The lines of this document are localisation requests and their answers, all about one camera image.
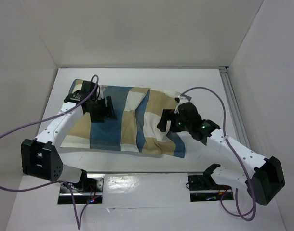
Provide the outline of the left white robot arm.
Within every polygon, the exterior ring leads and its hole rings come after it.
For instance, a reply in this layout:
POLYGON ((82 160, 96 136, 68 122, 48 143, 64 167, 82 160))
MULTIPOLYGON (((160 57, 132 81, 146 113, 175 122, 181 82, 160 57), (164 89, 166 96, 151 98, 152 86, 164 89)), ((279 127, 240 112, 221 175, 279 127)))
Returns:
POLYGON ((92 122, 103 123, 115 119, 112 98, 97 98, 78 91, 70 93, 62 104, 56 118, 34 139, 25 139, 21 144, 23 173, 49 181, 65 181, 82 192, 88 186, 86 170, 63 164, 58 153, 62 142, 74 125, 88 114, 92 122))

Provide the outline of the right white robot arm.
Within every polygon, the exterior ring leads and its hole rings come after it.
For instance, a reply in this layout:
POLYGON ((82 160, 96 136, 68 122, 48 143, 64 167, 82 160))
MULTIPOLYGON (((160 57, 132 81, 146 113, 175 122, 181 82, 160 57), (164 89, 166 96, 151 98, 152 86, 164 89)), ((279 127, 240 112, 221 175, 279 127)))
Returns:
POLYGON ((233 171, 220 164, 209 166, 203 173, 203 183, 209 189, 217 185, 243 189, 256 203, 266 206, 285 186, 279 159, 257 154, 225 135, 218 124, 202 119, 195 108, 164 109, 157 128, 160 131, 168 128, 173 133, 186 131, 193 139, 216 150, 220 157, 240 165, 241 171, 233 171))

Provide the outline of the blue beige patchwork pillowcase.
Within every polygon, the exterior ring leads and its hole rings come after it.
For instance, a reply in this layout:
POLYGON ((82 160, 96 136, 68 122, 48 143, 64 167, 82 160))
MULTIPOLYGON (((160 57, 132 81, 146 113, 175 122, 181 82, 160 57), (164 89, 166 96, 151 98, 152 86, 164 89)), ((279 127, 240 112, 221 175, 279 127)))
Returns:
POLYGON ((185 144, 177 133, 157 129, 163 110, 177 107, 179 92, 110 85, 100 89, 104 97, 112 98, 117 118, 94 123, 86 113, 63 140, 63 148, 185 156, 185 144))

